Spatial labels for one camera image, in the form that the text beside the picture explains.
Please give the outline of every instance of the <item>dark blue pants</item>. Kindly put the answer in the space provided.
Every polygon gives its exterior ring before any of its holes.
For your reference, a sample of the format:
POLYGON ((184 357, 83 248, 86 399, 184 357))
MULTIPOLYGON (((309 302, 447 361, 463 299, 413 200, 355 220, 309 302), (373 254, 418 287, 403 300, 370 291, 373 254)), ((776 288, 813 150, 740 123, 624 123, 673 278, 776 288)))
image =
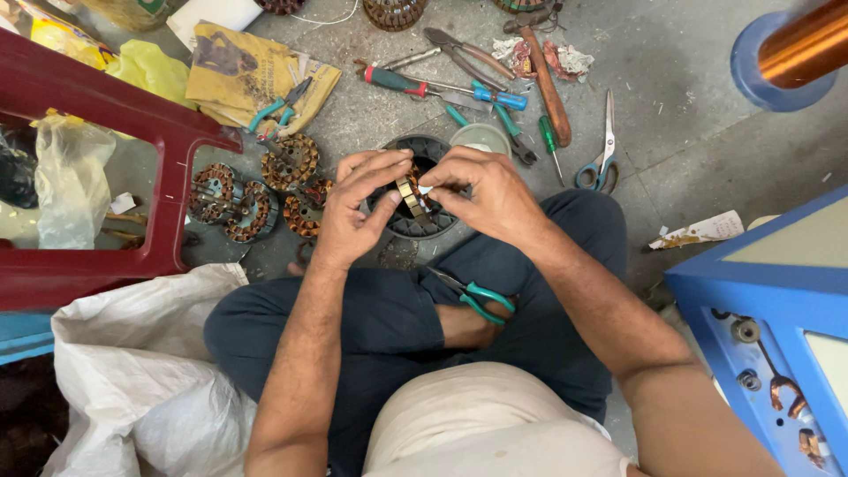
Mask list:
MULTIPOLYGON (((541 205, 595 260, 624 278, 626 228, 614 199, 572 189, 541 205)), ((342 366, 329 433, 334 476, 361 475, 371 427, 400 386, 458 364, 492 361, 516 366, 544 381, 569 406, 604 421, 610 372, 583 343, 524 254, 478 234, 434 266, 463 283, 473 280, 502 295, 520 295, 516 313, 488 349, 446 351, 434 304, 458 305, 453 290, 427 269, 351 270, 344 288, 342 366)), ((255 401, 300 283, 301 278, 280 278, 241 287, 226 296, 206 322, 209 351, 255 401)))

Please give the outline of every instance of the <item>green-handled pliers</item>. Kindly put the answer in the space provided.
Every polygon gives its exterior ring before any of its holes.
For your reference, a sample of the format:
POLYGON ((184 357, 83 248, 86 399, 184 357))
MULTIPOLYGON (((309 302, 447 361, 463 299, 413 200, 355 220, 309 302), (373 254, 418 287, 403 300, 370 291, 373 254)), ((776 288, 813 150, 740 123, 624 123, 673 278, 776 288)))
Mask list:
POLYGON ((474 311, 476 311, 478 315, 486 318, 487 320, 489 320, 490 322, 492 322, 494 324, 504 325, 504 324, 506 324, 506 322, 504 321, 503 318, 497 317, 497 316, 493 315, 492 313, 490 313, 485 308, 483 308, 483 306, 481 306, 479 303, 477 303, 477 300, 474 300, 469 295, 470 293, 472 293, 474 295, 485 296, 486 298, 491 298, 492 300, 495 300, 498 303, 500 303, 501 305, 503 305, 510 312, 515 312, 515 310, 516 310, 516 306, 512 304, 510 299, 506 298, 505 296, 501 295, 498 292, 492 291, 490 289, 485 289, 481 286, 478 286, 474 282, 471 282, 467 285, 464 285, 459 280, 451 277, 450 275, 448 275, 445 272, 442 272, 440 270, 436 270, 433 267, 427 267, 427 269, 429 269, 430 272, 433 272, 433 274, 436 275, 438 277, 438 279, 442 281, 442 283, 448 285, 456 293, 460 294, 460 301, 461 302, 467 303, 468 305, 471 305, 471 308, 474 308, 474 311))

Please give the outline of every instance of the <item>screwdriver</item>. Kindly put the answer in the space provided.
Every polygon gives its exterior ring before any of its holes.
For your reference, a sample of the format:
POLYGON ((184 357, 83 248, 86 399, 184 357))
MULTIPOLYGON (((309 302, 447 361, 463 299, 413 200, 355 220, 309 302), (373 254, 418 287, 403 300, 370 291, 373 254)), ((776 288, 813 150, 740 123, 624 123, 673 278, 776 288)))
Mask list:
POLYGON ((560 161, 556 159, 556 141, 554 139, 554 127, 550 124, 550 118, 548 116, 542 116, 538 118, 538 129, 542 132, 542 139, 544 140, 545 147, 548 149, 548 152, 554 156, 554 164, 556 164, 556 173, 560 176, 560 184, 562 184, 562 187, 565 187, 566 183, 562 180, 560 161))
POLYGON ((421 96, 422 98, 424 98, 424 96, 428 94, 432 96, 439 96, 441 99, 444 99, 448 103, 458 104, 459 106, 465 106, 467 108, 476 109, 478 111, 483 111, 486 113, 492 112, 491 103, 486 103, 485 101, 474 99, 471 96, 466 96, 464 94, 454 93, 451 91, 431 91, 427 87, 426 81, 411 80, 410 78, 401 76, 395 73, 394 71, 388 71, 382 68, 375 68, 373 66, 369 66, 368 68, 366 68, 365 82, 368 84, 393 89, 394 91, 400 91, 402 93, 415 94, 416 96, 421 96))

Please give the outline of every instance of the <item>man's left hand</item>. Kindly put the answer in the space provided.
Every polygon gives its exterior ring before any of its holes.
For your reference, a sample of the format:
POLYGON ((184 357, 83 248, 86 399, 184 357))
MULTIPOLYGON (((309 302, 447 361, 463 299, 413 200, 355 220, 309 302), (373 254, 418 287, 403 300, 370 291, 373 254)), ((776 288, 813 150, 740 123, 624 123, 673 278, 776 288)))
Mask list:
POLYGON ((386 193, 370 216, 360 211, 360 204, 411 167, 412 151, 408 149, 364 151, 342 159, 336 183, 327 194, 310 265, 346 272, 354 260, 371 250, 400 203, 400 192, 386 193))

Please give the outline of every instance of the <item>white sack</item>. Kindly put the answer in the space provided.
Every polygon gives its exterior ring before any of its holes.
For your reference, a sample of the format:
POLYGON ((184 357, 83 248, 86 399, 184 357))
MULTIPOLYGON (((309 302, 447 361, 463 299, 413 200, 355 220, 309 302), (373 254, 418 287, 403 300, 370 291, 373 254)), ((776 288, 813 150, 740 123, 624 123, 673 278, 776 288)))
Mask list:
POLYGON ((209 362, 203 325, 247 283, 238 264, 212 264, 58 310, 70 430, 42 476, 243 475, 256 405, 209 362))

